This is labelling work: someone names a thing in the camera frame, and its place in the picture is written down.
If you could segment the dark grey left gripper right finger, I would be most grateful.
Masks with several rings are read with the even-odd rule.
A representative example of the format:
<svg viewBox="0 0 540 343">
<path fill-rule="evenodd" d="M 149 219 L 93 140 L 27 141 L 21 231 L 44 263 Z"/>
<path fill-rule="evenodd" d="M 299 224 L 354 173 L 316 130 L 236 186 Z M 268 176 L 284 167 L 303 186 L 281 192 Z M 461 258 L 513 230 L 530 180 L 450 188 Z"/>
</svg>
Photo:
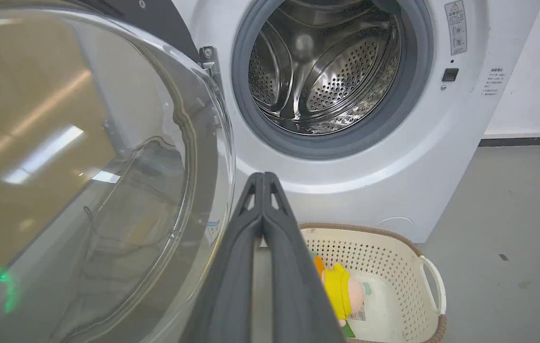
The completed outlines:
<svg viewBox="0 0 540 343">
<path fill-rule="evenodd" d="M 345 337 L 276 174 L 262 179 L 263 234 L 272 265 L 273 341 L 343 343 Z"/>
</svg>

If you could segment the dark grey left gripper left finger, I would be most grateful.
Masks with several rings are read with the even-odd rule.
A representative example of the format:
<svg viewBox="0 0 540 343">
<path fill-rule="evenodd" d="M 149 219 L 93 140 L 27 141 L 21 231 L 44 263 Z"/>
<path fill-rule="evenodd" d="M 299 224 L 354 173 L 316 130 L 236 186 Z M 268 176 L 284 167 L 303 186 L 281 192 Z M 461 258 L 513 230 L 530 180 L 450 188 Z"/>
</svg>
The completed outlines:
<svg viewBox="0 0 540 343">
<path fill-rule="evenodd" d="M 249 343 L 253 251 L 261 234 L 263 173 L 249 176 L 181 335 L 183 343 Z"/>
</svg>

